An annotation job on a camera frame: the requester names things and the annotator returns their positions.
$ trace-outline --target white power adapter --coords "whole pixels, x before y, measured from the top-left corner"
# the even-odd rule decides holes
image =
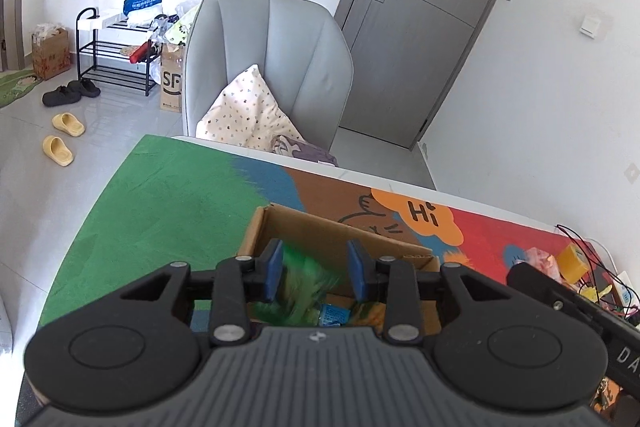
[[[629,279],[626,271],[620,272],[618,274],[618,279],[625,283],[628,288],[635,289],[631,284],[631,279]],[[635,293],[630,292],[628,288],[625,288],[625,286],[623,286],[616,280],[613,281],[613,288],[615,290],[616,297],[618,297],[618,301],[621,303],[620,305],[623,309],[626,310],[631,306],[636,306],[638,309],[640,309],[640,301],[638,301],[638,297]],[[635,310],[628,310],[626,312],[626,315],[632,315],[633,313],[635,313]]]

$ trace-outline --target ribbed gray surface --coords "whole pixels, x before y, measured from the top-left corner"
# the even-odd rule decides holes
[[[189,387],[145,411],[90,418],[45,409],[31,425],[607,425],[586,407],[535,417],[486,410],[444,386],[417,349],[388,346],[370,328],[326,328],[322,339],[316,333],[312,328],[265,328],[250,344],[217,349]]]

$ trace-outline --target metal screw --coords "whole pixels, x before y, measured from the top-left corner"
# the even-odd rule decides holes
[[[224,324],[213,330],[213,336],[221,342],[235,342],[244,337],[244,328],[235,324]]]
[[[389,328],[388,334],[395,341],[409,342],[417,339],[420,331],[411,324],[396,324]]]

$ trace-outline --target gray armchair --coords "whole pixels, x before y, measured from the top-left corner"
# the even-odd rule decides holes
[[[308,142],[331,148],[353,63],[340,28],[306,0],[203,0],[184,59],[182,126],[196,126],[225,86],[252,64]]]

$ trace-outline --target purple cloth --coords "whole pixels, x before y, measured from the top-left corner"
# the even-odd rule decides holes
[[[336,167],[338,166],[335,156],[329,154],[328,151],[282,134],[277,135],[271,140],[271,150],[281,156],[290,156],[291,158],[299,158],[314,163],[329,163]]]

